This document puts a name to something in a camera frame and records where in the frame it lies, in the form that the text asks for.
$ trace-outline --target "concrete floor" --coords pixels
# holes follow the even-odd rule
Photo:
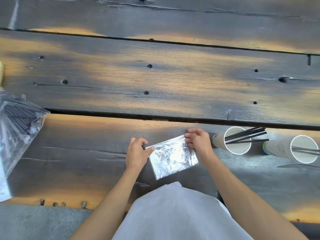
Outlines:
[[[64,240],[91,210],[0,203],[0,240]]]

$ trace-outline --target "person's right arm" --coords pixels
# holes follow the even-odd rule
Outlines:
[[[294,225],[250,190],[214,154],[209,134],[188,129],[186,142],[209,171],[232,218],[254,240],[308,240]]]

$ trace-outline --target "transparent plastic wrapper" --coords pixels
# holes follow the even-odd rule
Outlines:
[[[0,89],[0,163],[5,178],[38,134],[49,113]]]
[[[184,138],[182,135],[151,146],[154,152],[149,159],[156,180],[199,163],[194,149],[188,146]]]

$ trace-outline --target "white shirt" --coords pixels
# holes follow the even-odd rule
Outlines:
[[[131,206],[113,240],[253,240],[216,198],[164,185]]]

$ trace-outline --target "white paper cup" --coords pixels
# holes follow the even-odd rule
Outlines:
[[[303,135],[266,141],[263,143],[262,148],[266,154],[297,160],[304,164],[313,163],[318,157],[317,155],[292,151],[292,146],[319,149],[317,143],[312,138]]]
[[[245,131],[245,129],[242,128],[242,127],[239,127],[239,126],[230,127],[226,131],[223,131],[223,132],[220,132],[218,134],[215,134],[212,137],[212,144],[215,147],[221,148],[223,150],[227,150],[227,151],[229,151],[229,152],[231,152],[233,154],[236,154],[236,155],[245,154],[246,152],[248,152],[250,150],[251,142],[250,143],[239,143],[239,144],[226,145],[226,142],[228,143],[228,142],[231,142],[231,141],[234,141],[234,140],[238,140],[238,139],[241,139],[241,137],[239,137],[237,139],[232,139],[230,141],[228,140],[228,141],[225,142],[225,138],[227,136],[231,136],[233,134],[236,134],[236,133],[239,133],[239,132],[242,132],[242,131]]]

